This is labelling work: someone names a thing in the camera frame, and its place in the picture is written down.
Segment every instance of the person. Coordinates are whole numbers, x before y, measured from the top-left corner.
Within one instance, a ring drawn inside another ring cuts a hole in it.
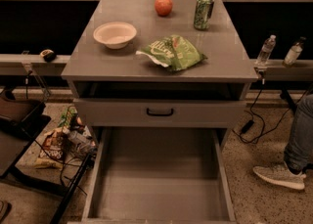
[[[0,201],[0,223],[5,218],[10,210],[10,204],[6,201]]]
[[[299,102],[284,149],[284,162],[273,167],[255,166],[253,172],[274,185],[304,190],[306,166],[313,150],[313,94]]]

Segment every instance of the shoe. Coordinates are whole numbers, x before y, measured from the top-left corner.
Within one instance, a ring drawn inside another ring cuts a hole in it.
[[[296,190],[303,190],[305,187],[303,179],[306,174],[302,172],[296,175],[291,173],[285,163],[273,167],[255,166],[253,172],[264,181],[275,185]]]
[[[0,223],[4,217],[8,214],[10,210],[10,205],[5,201],[0,201]]]

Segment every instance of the plastic bag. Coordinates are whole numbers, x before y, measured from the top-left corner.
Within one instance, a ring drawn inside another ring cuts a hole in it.
[[[66,157],[67,135],[59,127],[46,133],[45,136],[46,139],[34,166],[35,168],[54,167],[61,170]]]
[[[205,59],[205,55],[192,43],[175,34],[149,44],[136,54],[145,54],[155,64],[166,67],[170,71],[186,69]]]

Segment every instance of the sneaker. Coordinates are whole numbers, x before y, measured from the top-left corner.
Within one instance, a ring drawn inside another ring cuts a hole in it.
[[[302,172],[296,175],[291,173],[285,163],[273,167],[255,166],[253,172],[269,183],[296,190],[304,189],[303,179],[306,174]]]

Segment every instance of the drawer handle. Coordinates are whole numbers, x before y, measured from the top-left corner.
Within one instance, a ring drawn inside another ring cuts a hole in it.
[[[174,115],[174,109],[170,109],[170,112],[166,112],[166,113],[159,113],[159,112],[156,113],[156,112],[151,111],[149,108],[147,108],[146,112],[147,112],[147,115],[148,115],[148,116],[163,116],[163,117],[169,117],[169,116]]]

